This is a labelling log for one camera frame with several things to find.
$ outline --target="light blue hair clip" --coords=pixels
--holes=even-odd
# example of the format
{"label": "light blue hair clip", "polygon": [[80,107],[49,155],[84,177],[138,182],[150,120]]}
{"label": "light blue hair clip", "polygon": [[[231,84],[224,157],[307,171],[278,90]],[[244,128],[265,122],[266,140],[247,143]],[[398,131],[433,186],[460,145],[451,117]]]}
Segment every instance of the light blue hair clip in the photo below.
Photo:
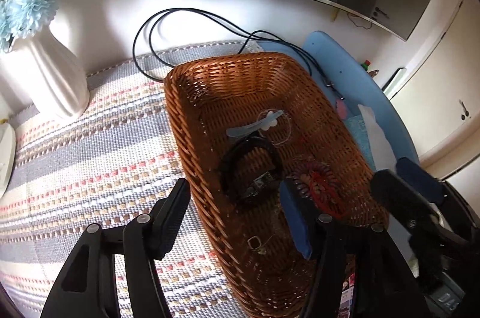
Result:
{"label": "light blue hair clip", "polygon": [[230,138],[240,139],[245,136],[250,135],[252,132],[258,131],[259,129],[266,131],[270,127],[275,127],[277,125],[277,118],[283,115],[283,111],[269,111],[267,116],[259,121],[255,121],[252,124],[248,124],[242,127],[228,128],[226,135]]}

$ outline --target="small bottle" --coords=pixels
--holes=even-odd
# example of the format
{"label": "small bottle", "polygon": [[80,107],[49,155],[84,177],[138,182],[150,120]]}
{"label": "small bottle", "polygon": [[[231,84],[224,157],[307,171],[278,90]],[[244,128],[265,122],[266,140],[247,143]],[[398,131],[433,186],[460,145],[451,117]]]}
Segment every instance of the small bottle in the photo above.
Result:
{"label": "small bottle", "polygon": [[361,64],[361,66],[363,67],[363,69],[365,71],[368,71],[368,67],[370,65],[370,61],[369,60],[366,60],[364,63]]}

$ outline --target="pink object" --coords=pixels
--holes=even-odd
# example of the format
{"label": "pink object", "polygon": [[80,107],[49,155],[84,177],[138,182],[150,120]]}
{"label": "pink object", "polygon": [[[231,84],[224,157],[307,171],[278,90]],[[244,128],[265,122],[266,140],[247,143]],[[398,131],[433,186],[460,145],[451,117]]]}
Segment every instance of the pink object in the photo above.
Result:
{"label": "pink object", "polygon": [[337,114],[342,120],[345,120],[347,118],[348,111],[343,100],[337,100]]}

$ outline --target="striped rug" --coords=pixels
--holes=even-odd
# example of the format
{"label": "striped rug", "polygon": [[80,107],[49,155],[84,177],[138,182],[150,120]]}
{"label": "striped rug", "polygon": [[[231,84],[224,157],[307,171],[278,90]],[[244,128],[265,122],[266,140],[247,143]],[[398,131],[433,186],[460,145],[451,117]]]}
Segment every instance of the striped rug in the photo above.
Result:
{"label": "striped rug", "polygon": [[[236,53],[243,41],[163,51],[179,64]],[[250,42],[247,52],[262,49]],[[140,58],[151,74],[169,71],[151,55]],[[128,61],[88,78],[91,102],[63,127],[34,106],[10,123],[17,135],[15,166],[0,199],[0,281],[26,318],[38,318],[63,262],[86,226],[127,224],[167,197],[183,176],[165,111],[161,83]],[[177,241],[156,262],[174,316],[236,318],[234,299],[193,203]],[[132,317],[123,256],[116,257],[122,317]]]}

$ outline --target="blue gripper pad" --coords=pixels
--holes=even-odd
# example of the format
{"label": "blue gripper pad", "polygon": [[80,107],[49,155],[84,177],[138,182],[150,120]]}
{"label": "blue gripper pad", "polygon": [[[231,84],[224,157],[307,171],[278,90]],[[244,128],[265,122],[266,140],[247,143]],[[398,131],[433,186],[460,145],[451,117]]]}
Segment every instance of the blue gripper pad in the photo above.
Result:
{"label": "blue gripper pad", "polygon": [[406,157],[397,161],[397,176],[415,189],[430,203],[440,205],[443,202],[443,187],[439,181],[428,174],[415,162]]}
{"label": "blue gripper pad", "polygon": [[297,250],[307,259],[317,259],[319,253],[316,219],[318,210],[312,200],[300,197],[292,180],[280,183],[282,205],[290,234]]}

